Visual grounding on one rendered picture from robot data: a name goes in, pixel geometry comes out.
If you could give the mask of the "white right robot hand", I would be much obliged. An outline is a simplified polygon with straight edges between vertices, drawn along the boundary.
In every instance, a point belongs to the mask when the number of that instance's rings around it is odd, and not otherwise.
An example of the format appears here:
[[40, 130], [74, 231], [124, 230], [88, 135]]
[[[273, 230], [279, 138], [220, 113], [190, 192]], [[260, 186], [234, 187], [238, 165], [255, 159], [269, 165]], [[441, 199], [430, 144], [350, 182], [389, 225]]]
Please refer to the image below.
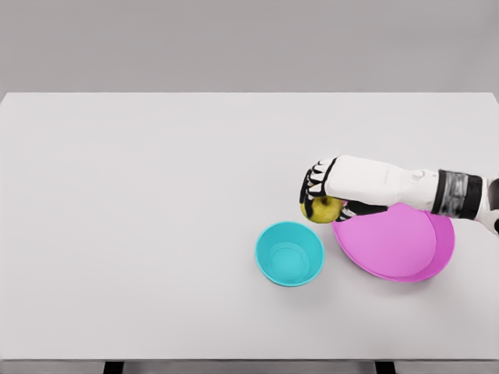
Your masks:
[[318, 161], [305, 174], [299, 194], [305, 198], [330, 196], [343, 201], [342, 211], [333, 222], [384, 213], [393, 205], [385, 185], [387, 166], [358, 157], [338, 156]]

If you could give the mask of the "yellow-green apple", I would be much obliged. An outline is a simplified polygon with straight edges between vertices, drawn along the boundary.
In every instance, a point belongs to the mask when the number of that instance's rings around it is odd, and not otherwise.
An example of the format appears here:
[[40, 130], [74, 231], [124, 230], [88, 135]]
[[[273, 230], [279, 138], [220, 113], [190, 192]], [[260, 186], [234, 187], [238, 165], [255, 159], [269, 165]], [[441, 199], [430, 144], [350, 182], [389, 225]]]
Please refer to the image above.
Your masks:
[[300, 203], [303, 216], [316, 224], [329, 224], [338, 219], [344, 203], [340, 199], [330, 196], [305, 198]]

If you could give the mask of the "blue bowl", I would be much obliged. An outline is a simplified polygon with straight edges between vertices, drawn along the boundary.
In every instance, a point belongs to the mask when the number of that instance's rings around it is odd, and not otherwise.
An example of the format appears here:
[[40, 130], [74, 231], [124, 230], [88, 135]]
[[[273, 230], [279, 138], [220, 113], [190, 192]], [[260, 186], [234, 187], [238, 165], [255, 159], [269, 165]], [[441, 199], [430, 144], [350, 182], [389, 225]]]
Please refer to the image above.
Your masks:
[[255, 259], [269, 281], [292, 288], [318, 276], [324, 266], [325, 250], [313, 230], [294, 221], [282, 221], [260, 233]]

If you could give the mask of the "pink plate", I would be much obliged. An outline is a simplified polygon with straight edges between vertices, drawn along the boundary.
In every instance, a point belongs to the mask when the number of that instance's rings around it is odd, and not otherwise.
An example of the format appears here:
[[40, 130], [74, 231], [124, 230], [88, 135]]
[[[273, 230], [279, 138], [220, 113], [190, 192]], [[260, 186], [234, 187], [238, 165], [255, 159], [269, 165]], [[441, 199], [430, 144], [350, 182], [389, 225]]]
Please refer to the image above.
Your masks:
[[388, 281], [429, 280], [445, 269], [455, 250], [455, 230], [449, 218], [404, 204], [334, 222], [332, 229], [354, 264]]

